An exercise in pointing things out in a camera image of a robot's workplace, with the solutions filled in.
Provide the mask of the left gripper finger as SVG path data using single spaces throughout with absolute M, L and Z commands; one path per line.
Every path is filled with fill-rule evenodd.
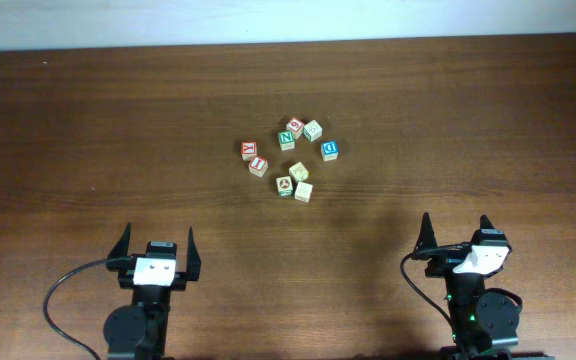
M 107 255 L 108 260 L 123 258 L 128 255 L 131 236 L 131 224 L 127 223 L 119 240 Z
M 201 271 L 201 258 L 194 241 L 193 229 L 189 228 L 186 254 L 186 280 L 198 281 Z

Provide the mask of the blue D wooden block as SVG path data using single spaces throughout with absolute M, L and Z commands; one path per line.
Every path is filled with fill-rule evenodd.
M 324 161 L 332 161 L 338 158 L 339 148 L 335 141 L 322 142 L 320 148 Z

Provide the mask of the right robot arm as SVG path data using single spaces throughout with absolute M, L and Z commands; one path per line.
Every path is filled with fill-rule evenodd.
M 522 299 L 507 290 L 488 288 L 485 280 L 503 270 L 512 252 L 505 233 L 485 215 L 470 241 L 440 246 L 430 216 L 422 216 L 412 260 L 425 261 L 425 276 L 445 281 L 447 317 L 454 345 L 442 359 L 509 359 L 518 344 Z

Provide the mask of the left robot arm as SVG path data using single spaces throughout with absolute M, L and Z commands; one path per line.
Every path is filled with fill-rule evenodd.
M 127 225 L 107 256 L 106 268 L 117 274 L 119 287 L 132 292 L 131 303 L 107 317 L 103 335 L 109 359 L 162 359 L 165 354 L 170 298 L 199 279 L 201 258 L 188 231 L 186 268 L 178 271 L 177 244 L 151 241 L 143 254 L 129 254 Z

